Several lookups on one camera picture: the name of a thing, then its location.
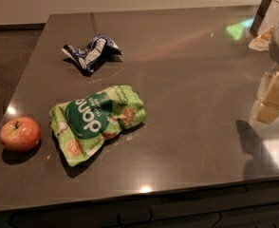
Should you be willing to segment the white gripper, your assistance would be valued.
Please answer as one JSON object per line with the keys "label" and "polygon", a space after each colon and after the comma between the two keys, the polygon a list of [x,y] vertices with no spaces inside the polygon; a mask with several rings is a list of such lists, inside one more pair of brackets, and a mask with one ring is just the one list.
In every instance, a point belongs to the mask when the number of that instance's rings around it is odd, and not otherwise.
{"label": "white gripper", "polygon": [[[279,64],[279,23],[270,26],[262,34],[253,38],[249,48],[268,51],[270,58]],[[262,124],[271,124],[279,117],[279,70],[266,72],[257,91],[257,99],[252,107],[252,118]]]}

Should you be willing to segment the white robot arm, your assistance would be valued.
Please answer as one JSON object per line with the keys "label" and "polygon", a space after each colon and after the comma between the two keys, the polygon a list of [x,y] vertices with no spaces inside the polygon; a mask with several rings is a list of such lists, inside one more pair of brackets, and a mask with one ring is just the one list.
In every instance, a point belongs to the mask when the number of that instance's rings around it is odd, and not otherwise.
{"label": "white robot arm", "polygon": [[267,51],[274,65],[263,75],[257,99],[251,109],[251,122],[267,125],[279,117],[279,0],[262,0],[251,26],[254,38],[249,48]]}

